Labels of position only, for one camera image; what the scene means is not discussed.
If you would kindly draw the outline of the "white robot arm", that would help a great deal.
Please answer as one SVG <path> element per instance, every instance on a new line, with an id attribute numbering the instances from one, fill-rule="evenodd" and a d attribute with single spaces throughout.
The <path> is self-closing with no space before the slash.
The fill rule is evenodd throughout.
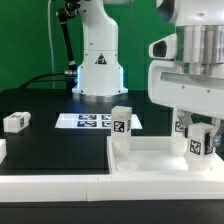
<path id="1" fill-rule="evenodd" d="M 193 113 L 213 119 L 210 144 L 224 133 L 224 0 L 154 0 L 158 14 L 175 32 L 150 44 L 148 72 L 152 102 L 178 110 L 190 129 Z M 78 89 L 87 97 L 123 92 L 118 26 L 104 10 L 113 0 L 81 0 L 84 60 Z"/>

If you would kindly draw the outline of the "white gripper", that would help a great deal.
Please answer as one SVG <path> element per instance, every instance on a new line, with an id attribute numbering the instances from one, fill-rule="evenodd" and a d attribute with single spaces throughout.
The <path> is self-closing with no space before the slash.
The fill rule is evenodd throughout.
<path id="1" fill-rule="evenodd" d="M 149 66 L 148 94 L 153 103 L 180 109 L 177 116 L 188 137 L 192 113 L 213 119 L 210 144 L 218 147 L 224 133 L 224 64 L 215 65 L 211 76 L 185 74 L 174 61 L 154 60 Z"/>

